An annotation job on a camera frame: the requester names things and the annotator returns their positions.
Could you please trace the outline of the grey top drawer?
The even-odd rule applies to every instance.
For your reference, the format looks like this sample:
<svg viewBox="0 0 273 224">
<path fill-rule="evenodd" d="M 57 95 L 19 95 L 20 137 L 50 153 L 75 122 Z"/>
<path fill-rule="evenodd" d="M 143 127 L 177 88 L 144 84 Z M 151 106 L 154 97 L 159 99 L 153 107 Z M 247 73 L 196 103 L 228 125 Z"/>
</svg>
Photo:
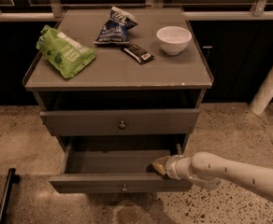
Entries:
<svg viewBox="0 0 273 224">
<path fill-rule="evenodd" d="M 198 109 L 42 111 L 53 136 L 191 133 Z"/>
</svg>

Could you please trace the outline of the blue chip bag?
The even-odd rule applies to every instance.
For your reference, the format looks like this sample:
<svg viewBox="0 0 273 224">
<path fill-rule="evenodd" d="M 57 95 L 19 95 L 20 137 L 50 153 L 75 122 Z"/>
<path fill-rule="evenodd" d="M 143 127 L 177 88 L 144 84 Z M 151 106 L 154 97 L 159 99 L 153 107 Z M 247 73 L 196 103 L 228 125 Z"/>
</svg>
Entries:
<svg viewBox="0 0 273 224">
<path fill-rule="evenodd" d="M 134 15 L 118 7 L 112 7 L 109 19 L 94 43 L 95 45 L 128 44 L 128 31 L 136 26 L 137 19 Z"/>
</svg>

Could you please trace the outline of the white bowl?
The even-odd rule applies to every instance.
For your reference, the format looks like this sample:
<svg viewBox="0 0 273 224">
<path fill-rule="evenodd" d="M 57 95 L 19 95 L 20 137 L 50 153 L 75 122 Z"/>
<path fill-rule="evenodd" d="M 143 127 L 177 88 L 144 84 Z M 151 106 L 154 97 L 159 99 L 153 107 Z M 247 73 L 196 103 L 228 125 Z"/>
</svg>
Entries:
<svg viewBox="0 0 273 224">
<path fill-rule="evenodd" d="M 156 35 L 160 48 L 168 55 L 178 55 L 183 52 L 193 38 L 189 30 L 178 26 L 163 27 Z"/>
</svg>

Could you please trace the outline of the green chip bag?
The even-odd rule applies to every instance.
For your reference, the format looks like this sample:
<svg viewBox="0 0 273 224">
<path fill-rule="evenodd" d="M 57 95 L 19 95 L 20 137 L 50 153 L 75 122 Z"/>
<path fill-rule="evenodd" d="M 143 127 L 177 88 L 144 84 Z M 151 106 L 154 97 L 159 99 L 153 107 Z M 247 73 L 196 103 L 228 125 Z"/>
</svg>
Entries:
<svg viewBox="0 0 273 224">
<path fill-rule="evenodd" d="M 48 25 L 41 30 L 36 48 L 65 79 L 76 76 L 95 59 L 93 49 Z"/>
</svg>

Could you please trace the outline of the black object on floor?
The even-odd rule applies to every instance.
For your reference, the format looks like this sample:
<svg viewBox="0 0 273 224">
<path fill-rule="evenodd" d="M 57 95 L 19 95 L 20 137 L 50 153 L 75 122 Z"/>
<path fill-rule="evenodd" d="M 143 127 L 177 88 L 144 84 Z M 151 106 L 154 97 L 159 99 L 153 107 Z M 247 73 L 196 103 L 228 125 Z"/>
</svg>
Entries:
<svg viewBox="0 0 273 224">
<path fill-rule="evenodd" d="M 21 177 L 16 174 L 15 168 L 9 168 L 7 172 L 7 178 L 4 185 L 2 197 L 0 200 L 0 224 L 5 224 L 7 208 L 10 199 L 10 193 L 14 184 L 18 184 Z"/>
</svg>

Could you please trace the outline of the grey drawer cabinet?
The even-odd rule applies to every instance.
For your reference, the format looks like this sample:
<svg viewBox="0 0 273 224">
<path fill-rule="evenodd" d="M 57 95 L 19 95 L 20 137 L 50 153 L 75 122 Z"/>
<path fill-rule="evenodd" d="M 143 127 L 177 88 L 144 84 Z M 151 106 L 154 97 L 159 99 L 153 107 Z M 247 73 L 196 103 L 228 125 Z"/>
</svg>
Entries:
<svg viewBox="0 0 273 224">
<path fill-rule="evenodd" d="M 198 109 L 212 74 L 195 42 L 176 56 L 161 51 L 156 33 L 166 26 L 188 27 L 178 8 L 135 9 L 137 26 L 130 40 L 152 54 L 139 64 L 117 47 L 97 47 L 96 58 L 75 77 L 64 79 L 45 58 L 39 59 L 24 84 L 42 111 Z M 166 147 L 181 153 L 189 133 L 54 136 L 62 149 L 71 144 L 121 147 Z"/>
</svg>

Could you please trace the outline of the black snack bar wrapper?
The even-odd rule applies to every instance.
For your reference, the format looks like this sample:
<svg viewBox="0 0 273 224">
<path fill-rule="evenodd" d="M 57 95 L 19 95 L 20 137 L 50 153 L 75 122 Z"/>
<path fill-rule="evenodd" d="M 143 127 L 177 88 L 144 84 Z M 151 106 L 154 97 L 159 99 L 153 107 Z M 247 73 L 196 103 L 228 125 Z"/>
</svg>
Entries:
<svg viewBox="0 0 273 224">
<path fill-rule="evenodd" d="M 122 47 L 122 51 L 135 59 L 139 64 L 147 63 L 153 56 L 137 44 L 129 44 Z"/>
</svg>

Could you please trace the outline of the round floor drain cover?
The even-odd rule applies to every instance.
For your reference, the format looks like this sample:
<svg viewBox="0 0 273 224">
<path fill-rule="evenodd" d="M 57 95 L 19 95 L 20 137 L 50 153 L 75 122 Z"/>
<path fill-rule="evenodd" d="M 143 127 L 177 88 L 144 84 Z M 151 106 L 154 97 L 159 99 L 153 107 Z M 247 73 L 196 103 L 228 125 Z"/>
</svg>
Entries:
<svg viewBox="0 0 273 224">
<path fill-rule="evenodd" d="M 118 224 L 139 224 L 140 214 L 134 206 L 126 205 L 117 213 Z"/>
</svg>

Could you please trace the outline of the grey drawer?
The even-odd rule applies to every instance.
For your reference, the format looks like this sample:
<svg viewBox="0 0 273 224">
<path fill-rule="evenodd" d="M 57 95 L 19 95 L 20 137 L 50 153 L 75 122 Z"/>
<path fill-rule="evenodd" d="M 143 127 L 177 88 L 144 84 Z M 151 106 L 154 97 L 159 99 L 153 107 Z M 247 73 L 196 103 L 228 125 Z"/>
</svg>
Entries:
<svg viewBox="0 0 273 224">
<path fill-rule="evenodd" d="M 160 175 L 152 162 L 171 153 L 166 147 L 121 147 L 71 144 L 62 172 L 50 178 L 60 193 L 182 192 L 187 180 Z"/>
<path fill-rule="evenodd" d="M 198 109 L 42 111 L 53 136 L 191 133 Z"/>
</svg>

